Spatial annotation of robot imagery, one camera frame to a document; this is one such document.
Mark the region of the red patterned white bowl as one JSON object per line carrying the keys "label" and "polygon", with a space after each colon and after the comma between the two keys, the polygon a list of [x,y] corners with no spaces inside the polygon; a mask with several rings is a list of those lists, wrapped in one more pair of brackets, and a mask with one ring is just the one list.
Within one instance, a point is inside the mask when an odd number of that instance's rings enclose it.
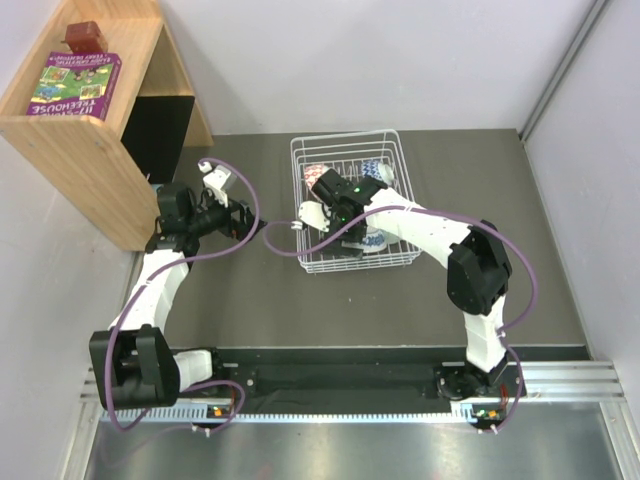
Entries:
{"label": "red patterned white bowl", "polygon": [[325,164],[310,164],[303,169],[304,183],[307,189],[312,192],[312,189],[319,178],[329,170],[329,167]]}

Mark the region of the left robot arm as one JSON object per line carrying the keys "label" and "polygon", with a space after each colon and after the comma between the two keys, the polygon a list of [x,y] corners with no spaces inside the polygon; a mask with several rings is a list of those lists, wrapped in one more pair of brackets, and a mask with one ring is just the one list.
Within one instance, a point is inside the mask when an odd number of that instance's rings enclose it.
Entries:
{"label": "left robot arm", "polygon": [[195,193],[182,182],[157,191],[159,214],[142,270],[122,312],[95,332],[89,353],[101,403],[112,410],[168,407],[193,386],[205,396],[226,387],[227,374],[210,348],[175,353],[164,330],[174,298],[200,254],[200,240],[220,233],[238,245],[266,221],[244,201],[218,200],[210,188]]}

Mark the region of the orange red patterned bowl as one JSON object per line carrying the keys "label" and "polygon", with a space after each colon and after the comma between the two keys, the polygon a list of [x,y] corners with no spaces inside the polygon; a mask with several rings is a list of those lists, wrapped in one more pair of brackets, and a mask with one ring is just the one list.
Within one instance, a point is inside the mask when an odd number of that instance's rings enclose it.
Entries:
{"label": "orange red patterned bowl", "polygon": [[360,167],[362,176],[369,176],[392,186],[395,181],[393,168],[377,159],[364,160]]}

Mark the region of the dark blue bottom bowl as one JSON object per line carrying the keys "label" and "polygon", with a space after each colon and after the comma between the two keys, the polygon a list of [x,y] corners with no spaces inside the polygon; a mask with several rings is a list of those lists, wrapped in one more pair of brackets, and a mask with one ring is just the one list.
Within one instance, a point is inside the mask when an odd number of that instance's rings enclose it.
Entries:
{"label": "dark blue bottom bowl", "polygon": [[387,248],[387,238],[384,231],[368,227],[365,236],[357,243],[364,254],[374,254]]}

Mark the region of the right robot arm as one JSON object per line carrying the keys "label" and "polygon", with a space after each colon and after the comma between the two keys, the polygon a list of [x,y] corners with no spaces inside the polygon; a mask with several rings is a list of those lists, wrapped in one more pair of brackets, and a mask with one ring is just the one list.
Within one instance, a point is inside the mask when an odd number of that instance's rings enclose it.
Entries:
{"label": "right robot arm", "polygon": [[304,170],[313,194],[298,209],[300,219],[338,238],[343,255],[352,254],[370,229],[382,231],[427,253],[446,270],[446,291],[462,312],[466,330],[463,366],[438,375],[442,396],[451,400],[487,396],[504,380],[507,353],[499,333],[512,267],[503,243],[490,234],[492,224],[475,226],[423,213],[385,181],[370,175],[358,182],[325,165]]}

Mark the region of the pale green bowl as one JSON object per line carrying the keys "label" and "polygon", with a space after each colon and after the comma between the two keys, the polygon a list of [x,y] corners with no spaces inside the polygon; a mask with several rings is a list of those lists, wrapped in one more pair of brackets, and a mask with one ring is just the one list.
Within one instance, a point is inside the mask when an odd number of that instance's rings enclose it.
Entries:
{"label": "pale green bowl", "polygon": [[401,239],[397,235],[384,230],[382,230],[381,235],[384,237],[384,249],[391,248],[401,241]]}

